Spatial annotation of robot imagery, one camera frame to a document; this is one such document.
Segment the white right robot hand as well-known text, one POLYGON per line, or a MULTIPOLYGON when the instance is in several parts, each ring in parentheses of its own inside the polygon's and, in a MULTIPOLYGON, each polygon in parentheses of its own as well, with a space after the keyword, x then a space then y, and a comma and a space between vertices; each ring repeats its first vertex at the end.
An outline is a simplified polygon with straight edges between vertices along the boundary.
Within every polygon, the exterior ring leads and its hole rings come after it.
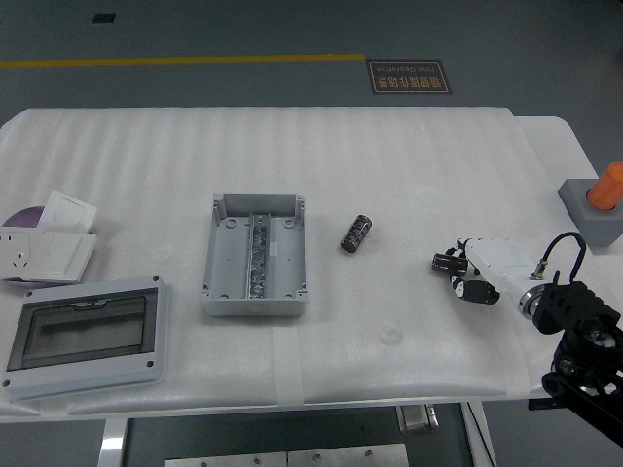
POLYGON ((531 280, 531 260, 515 242, 499 238, 459 239, 458 251, 481 279, 465 280, 456 269, 449 272, 455 294, 462 300, 493 305, 500 296, 510 299, 519 311, 534 299, 532 289, 539 282, 531 280))

